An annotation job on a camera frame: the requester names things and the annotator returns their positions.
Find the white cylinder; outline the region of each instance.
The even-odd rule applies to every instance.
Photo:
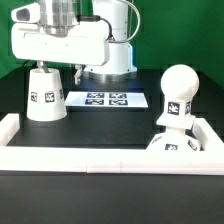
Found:
[[[49,71],[30,71],[27,117],[31,120],[54,121],[67,115],[59,71]]]

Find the white container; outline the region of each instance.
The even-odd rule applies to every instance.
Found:
[[[31,120],[55,121],[67,115],[59,71],[49,71],[30,71],[27,117]]]

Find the white pawn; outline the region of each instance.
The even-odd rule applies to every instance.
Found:
[[[186,65],[172,66],[163,74],[161,88],[165,95],[164,112],[157,124],[165,126],[166,132],[155,135],[147,149],[200,150],[200,142],[185,134],[195,119],[191,102],[199,88],[196,72]]]

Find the white border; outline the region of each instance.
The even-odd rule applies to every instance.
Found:
[[[11,130],[10,138],[13,137],[12,133],[16,134],[18,117],[18,114],[8,114],[0,122],[0,127],[4,126],[6,130],[0,129],[1,137],[7,136],[9,133],[7,130]],[[156,152],[131,149],[105,150],[2,145],[0,146],[0,170],[224,175],[223,142],[204,119],[195,119],[193,132],[206,147],[205,151]]]

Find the black surface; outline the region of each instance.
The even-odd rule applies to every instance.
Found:
[[[8,94],[7,100],[0,98],[1,116],[7,112],[20,112],[24,118],[23,126],[11,144],[59,143],[69,147],[72,142],[82,144],[83,139],[87,145],[105,144],[109,147],[118,143],[125,148],[133,143],[144,147],[155,132],[161,131],[155,125],[163,108],[160,71],[140,71],[138,85],[134,84],[136,80],[130,81],[133,82],[131,86],[127,83],[105,86],[83,80],[77,88],[71,86],[71,71],[61,70],[65,93],[72,88],[83,91],[144,90],[151,106],[140,110],[69,108],[69,116],[64,122],[49,122],[44,126],[26,119],[24,102],[29,68],[25,68],[25,75],[23,71],[18,69],[0,80],[2,93]],[[200,74],[200,91],[194,98],[192,114],[206,118],[222,138],[223,96],[221,88]],[[98,125],[97,130],[105,133],[106,139],[89,139],[89,134],[95,135],[93,127],[99,121],[104,122],[104,118],[110,118],[106,124],[109,122],[111,129],[105,130],[103,124]],[[112,124],[112,118],[119,122]],[[67,129],[65,124],[72,125]],[[80,128],[84,132],[73,132]],[[110,130],[124,135],[111,134]],[[25,136],[30,136],[32,141],[25,140]],[[223,208],[223,176],[0,172],[0,224],[223,224]]]
[[[16,69],[0,82],[5,92],[12,90],[0,99],[2,112],[17,111],[23,117],[21,129],[9,145],[145,149],[153,136],[164,130],[156,125],[163,112],[163,71],[140,70],[136,79],[119,83],[83,78],[76,86],[72,85],[74,71],[61,69],[65,97],[69,91],[144,92],[149,108],[68,107],[66,118],[42,123],[26,118],[29,70]],[[199,78],[200,90],[193,99],[192,114],[205,118],[224,140],[224,90],[204,74]]]
[[[5,173],[0,183],[1,224],[224,221],[223,177]]]

